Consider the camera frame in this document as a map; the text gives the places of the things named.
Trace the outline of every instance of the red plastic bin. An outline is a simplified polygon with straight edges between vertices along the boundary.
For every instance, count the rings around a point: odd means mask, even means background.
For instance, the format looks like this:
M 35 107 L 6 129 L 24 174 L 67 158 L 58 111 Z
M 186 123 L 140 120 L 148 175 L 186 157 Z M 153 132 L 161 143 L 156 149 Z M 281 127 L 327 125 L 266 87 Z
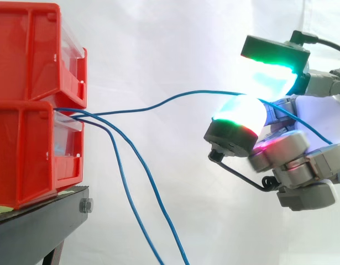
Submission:
M 86 58 L 57 4 L 0 2 L 0 100 L 84 109 Z
M 0 206 L 55 196 L 80 183 L 82 169 L 83 123 L 48 102 L 0 102 Z

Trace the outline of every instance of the transparent drawer front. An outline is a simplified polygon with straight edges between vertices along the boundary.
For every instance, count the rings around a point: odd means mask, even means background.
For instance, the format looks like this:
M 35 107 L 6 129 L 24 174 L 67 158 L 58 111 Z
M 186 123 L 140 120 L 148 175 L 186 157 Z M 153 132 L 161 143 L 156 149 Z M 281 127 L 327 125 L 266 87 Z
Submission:
M 74 153 L 75 133 L 81 130 L 81 122 L 54 111 L 54 155 L 78 156 Z
M 65 67 L 77 78 L 77 59 L 84 58 L 85 51 L 64 21 L 61 30 L 61 57 Z

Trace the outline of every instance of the metal table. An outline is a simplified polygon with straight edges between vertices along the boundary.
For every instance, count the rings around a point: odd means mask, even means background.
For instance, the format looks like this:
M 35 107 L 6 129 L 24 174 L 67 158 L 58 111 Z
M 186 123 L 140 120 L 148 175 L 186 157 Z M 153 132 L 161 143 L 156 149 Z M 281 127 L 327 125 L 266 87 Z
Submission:
M 93 201 L 88 187 L 0 214 L 0 265 L 58 265 L 64 239 L 86 221 Z

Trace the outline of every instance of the gray plastic part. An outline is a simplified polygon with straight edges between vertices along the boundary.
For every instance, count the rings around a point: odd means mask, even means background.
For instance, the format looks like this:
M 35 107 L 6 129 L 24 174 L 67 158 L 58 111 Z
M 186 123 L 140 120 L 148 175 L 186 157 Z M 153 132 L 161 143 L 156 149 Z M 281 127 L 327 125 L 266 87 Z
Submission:
M 270 132 L 262 137 L 263 138 L 262 141 L 260 141 L 260 143 L 258 143 L 257 146 L 262 144 L 263 142 L 268 142 L 268 141 L 273 140 L 277 137 L 280 137 L 282 134 L 287 133 L 288 131 L 294 131 L 295 130 L 294 124 L 292 124 L 292 125 L 280 124 L 280 125 L 281 126 L 279 126 L 279 124 L 274 124 L 273 126 L 271 126 Z
M 308 83 L 305 96 L 328 97 L 331 96 L 331 89 L 335 80 L 339 77 L 328 73 L 311 70 L 310 81 Z
M 281 188 L 276 195 L 281 206 L 292 211 L 325 208 L 337 201 L 334 186 L 327 179 L 299 189 Z
M 273 104 L 281 107 L 282 109 L 290 112 L 293 115 L 296 115 L 295 100 L 296 98 L 282 98 L 273 102 Z M 267 111 L 267 120 L 264 126 L 281 123 L 290 119 L 285 113 L 280 112 L 279 110 L 274 109 L 269 105 L 265 104 L 265 109 Z
M 314 150 L 307 154 L 306 159 L 319 179 L 330 178 L 340 172 L 340 144 Z
M 262 172 L 294 160 L 301 156 L 308 147 L 305 134 L 294 130 L 255 147 L 248 159 L 257 172 Z
M 311 70 L 305 95 L 328 97 L 340 94 L 340 68 L 330 73 Z
M 314 181 L 313 174 L 306 163 L 288 170 L 273 169 L 275 178 L 284 186 L 295 189 L 311 184 Z

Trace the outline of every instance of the black cable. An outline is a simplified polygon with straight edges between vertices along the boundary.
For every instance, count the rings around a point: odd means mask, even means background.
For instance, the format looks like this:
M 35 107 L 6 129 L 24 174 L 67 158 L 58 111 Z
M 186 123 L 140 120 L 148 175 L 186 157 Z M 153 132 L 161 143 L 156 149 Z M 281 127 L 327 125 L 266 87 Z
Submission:
M 340 46 L 338 44 L 331 42 L 331 41 L 318 38 L 317 43 L 326 45 L 328 47 L 336 49 L 337 51 L 340 51 Z
M 229 166 L 225 165 L 223 162 L 217 163 L 220 167 L 225 169 L 226 171 L 234 174 L 235 176 L 239 177 L 243 181 L 246 181 L 248 184 L 254 186 L 256 189 L 261 190 L 262 192 L 271 192 L 273 190 L 277 190 L 279 186 L 279 182 L 275 179 L 275 177 L 264 177 L 262 179 L 262 186 L 258 185 L 257 183 L 251 181 L 249 178 L 245 177 L 244 175 L 238 173 L 236 170 L 233 170 Z
M 290 42 L 296 43 L 298 45 L 303 45 L 305 43 L 307 44 L 319 43 L 331 47 L 337 51 L 340 51 L 340 46 L 338 44 L 335 44 L 329 40 L 320 39 L 317 35 L 302 32 L 299 30 L 294 30 L 294 32 L 291 35 Z

